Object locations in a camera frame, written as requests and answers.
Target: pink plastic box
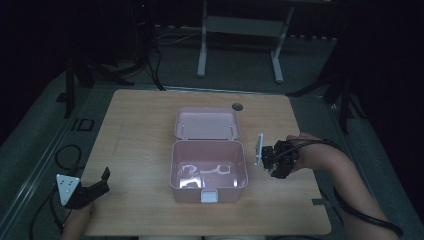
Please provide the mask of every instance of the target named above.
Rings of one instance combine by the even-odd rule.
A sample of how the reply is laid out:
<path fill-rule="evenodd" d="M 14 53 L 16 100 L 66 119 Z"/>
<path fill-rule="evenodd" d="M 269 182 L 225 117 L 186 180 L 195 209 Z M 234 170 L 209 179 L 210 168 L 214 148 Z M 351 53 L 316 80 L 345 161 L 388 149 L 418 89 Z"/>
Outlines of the pink plastic box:
<path fill-rule="evenodd" d="M 235 202 L 248 178 L 240 128 L 231 108 L 181 108 L 170 183 L 177 202 Z"/>

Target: box lid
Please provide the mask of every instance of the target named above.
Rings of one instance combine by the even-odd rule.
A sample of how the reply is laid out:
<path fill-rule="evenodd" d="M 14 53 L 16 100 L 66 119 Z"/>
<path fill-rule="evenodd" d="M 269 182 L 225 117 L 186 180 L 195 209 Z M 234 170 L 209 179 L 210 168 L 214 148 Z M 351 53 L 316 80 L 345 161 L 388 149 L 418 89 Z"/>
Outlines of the box lid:
<path fill-rule="evenodd" d="M 175 136 L 184 140 L 236 140 L 240 137 L 236 111 L 231 108 L 181 108 Z"/>

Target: dark background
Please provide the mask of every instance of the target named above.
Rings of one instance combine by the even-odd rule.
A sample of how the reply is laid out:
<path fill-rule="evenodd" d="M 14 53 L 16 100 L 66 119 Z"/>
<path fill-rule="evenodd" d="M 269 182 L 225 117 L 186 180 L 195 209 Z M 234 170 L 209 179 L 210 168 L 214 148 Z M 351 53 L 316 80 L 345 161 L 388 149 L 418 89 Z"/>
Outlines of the dark background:
<path fill-rule="evenodd" d="M 265 5 L 240 7 L 240 1 L 210 2 L 210 10 L 222 15 L 280 17 L 269 14 L 272 9 Z M 353 93 L 359 97 L 423 220 L 424 199 L 419 184 L 423 183 L 424 1 L 351 2 L 361 7 L 298 4 L 289 33 L 305 35 L 306 39 L 339 39 L 326 71 L 352 76 Z M 201 25 L 201 1 L 151 3 L 153 22 L 162 27 Z M 119 50 L 114 49 L 117 40 L 110 32 L 131 27 L 131 19 L 121 14 L 127 11 L 125 4 L 112 0 L 101 7 L 93 0 L 6 0 L 0 4 L 1 144 L 45 86 L 65 70 L 67 59 L 76 50 L 97 62 L 113 64 Z"/>

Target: human hand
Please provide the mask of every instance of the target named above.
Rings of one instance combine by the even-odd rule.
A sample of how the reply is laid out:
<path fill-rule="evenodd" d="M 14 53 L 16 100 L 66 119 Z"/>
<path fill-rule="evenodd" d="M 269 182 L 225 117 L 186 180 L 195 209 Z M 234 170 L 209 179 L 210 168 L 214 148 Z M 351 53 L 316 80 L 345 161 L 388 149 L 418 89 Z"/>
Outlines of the human hand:
<path fill-rule="evenodd" d="M 300 133 L 299 136 L 289 135 L 287 140 L 293 145 L 299 145 L 308 140 L 322 140 L 307 133 Z M 298 149 L 299 159 L 296 161 L 293 171 L 302 168 L 313 170 L 331 170 L 336 161 L 349 160 L 340 150 L 326 144 L 311 144 Z"/>
<path fill-rule="evenodd" d="M 64 223 L 64 229 L 61 240 L 77 240 L 81 239 L 84 234 L 85 228 L 90 221 L 90 215 L 95 210 L 94 202 L 81 209 L 65 209 L 65 216 L 67 217 Z"/>

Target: human arm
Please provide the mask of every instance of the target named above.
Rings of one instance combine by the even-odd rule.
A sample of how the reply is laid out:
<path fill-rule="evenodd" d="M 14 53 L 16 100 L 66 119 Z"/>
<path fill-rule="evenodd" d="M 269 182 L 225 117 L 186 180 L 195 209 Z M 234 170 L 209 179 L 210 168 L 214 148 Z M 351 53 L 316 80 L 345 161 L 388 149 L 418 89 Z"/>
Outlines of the human arm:
<path fill-rule="evenodd" d="M 298 137 L 288 136 L 287 140 L 298 145 L 318 138 L 301 133 Z M 388 221 L 387 217 L 369 193 L 352 161 L 338 149 L 325 144 L 312 144 L 299 148 L 299 159 L 293 171 L 302 168 L 328 171 L 340 197 L 352 208 L 368 216 Z M 395 232 L 382 228 L 354 215 L 342 211 L 344 227 L 349 239 L 399 239 Z"/>
<path fill-rule="evenodd" d="M 90 215 L 94 211 L 94 203 L 90 203 L 87 206 L 81 209 L 69 210 L 66 212 L 69 213 L 68 218 L 63 224 L 63 232 L 61 240 L 79 240 L 84 234 L 85 228 L 90 221 Z"/>

